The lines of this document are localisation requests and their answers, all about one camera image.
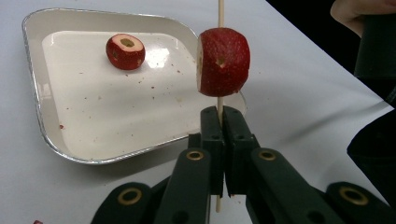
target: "aluminum tray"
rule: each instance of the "aluminum tray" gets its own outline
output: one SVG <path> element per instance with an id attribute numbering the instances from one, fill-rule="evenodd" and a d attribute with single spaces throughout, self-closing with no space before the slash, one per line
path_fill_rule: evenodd
<path id="1" fill-rule="evenodd" d="M 70 161 L 105 164 L 175 143 L 199 132 L 200 111 L 216 104 L 196 90 L 197 36 L 173 19 L 49 8 L 22 30 L 42 135 Z M 117 33 L 144 43 L 139 69 L 108 61 Z M 224 104 L 246 112 L 241 93 Z"/>

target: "clamp jaw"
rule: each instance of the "clamp jaw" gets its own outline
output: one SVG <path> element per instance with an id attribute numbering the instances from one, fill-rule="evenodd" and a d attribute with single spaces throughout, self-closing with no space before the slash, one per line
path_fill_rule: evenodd
<path id="1" fill-rule="evenodd" d="M 240 111 L 224 106 L 222 126 L 214 106 L 201 111 L 201 132 L 173 173 L 150 188 L 127 183 L 101 204 L 92 224 L 209 223 L 210 196 L 247 196 L 252 223 L 396 223 L 394 210 L 372 193 L 347 182 L 326 192 L 310 186 L 276 150 L 260 147 Z"/>

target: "white table surface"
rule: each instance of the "white table surface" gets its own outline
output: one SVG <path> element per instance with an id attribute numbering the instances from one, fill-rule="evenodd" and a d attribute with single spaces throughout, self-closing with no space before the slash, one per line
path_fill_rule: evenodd
<path id="1" fill-rule="evenodd" d="M 217 26 L 217 1 L 0 1 L 0 223 L 90 223 L 107 194 L 127 182 L 154 186 L 172 173 L 186 141 L 126 161 L 90 166 L 46 145 L 36 118 L 21 23 L 42 8 L 67 7 L 174 18 L 196 33 Z M 242 89 L 246 119 L 262 147 L 281 151 L 312 186 L 336 181 L 381 198 L 347 155 L 384 103 L 264 0 L 225 1 L 225 25 L 244 34 L 251 67 Z M 243 196 L 211 208 L 211 223 L 251 223 Z"/>

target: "metal rivet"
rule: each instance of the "metal rivet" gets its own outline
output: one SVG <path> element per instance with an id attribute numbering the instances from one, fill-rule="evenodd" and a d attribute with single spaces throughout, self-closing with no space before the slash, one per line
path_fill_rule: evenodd
<path id="1" fill-rule="evenodd" d="M 266 161 L 274 161 L 276 159 L 276 155 L 268 150 L 261 151 L 259 157 Z"/>
<path id="2" fill-rule="evenodd" d="M 125 199 L 125 195 L 128 193 L 135 193 L 136 196 L 134 196 L 132 199 Z M 120 204 L 123 204 L 123 205 L 131 205 L 131 204 L 139 202 L 139 200 L 141 198 L 142 198 L 142 191 L 140 189 L 128 188 L 128 189 L 123 190 L 120 193 L 120 195 L 118 197 L 118 201 Z"/>
<path id="3" fill-rule="evenodd" d="M 341 187 L 339 192 L 341 197 L 350 203 L 354 203 L 356 205 L 366 205 L 369 202 L 369 199 L 356 189 L 350 187 Z"/>
<path id="4" fill-rule="evenodd" d="M 200 151 L 191 151 L 187 153 L 187 158 L 192 161 L 199 161 L 204 157 L 204 153 Z"/>

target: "apple slice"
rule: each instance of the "apple slice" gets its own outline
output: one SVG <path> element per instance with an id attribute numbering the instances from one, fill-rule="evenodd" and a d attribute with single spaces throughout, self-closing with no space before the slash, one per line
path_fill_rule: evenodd
<path id="1" fill-rule="evenodd" d="M 207 96 L 239 92 L 248 79 L 248 41 L 231 28 L 204 31 L 198 37 L 197 87 Z"/>
<path id="2" fill-rule="evenodd" d="M 117 34 L 108 39 L 106 54 L 115 67 L 122 70 L 134 70 L 145 61 L 146 50 L 138 38 L 127 34 Z"/>

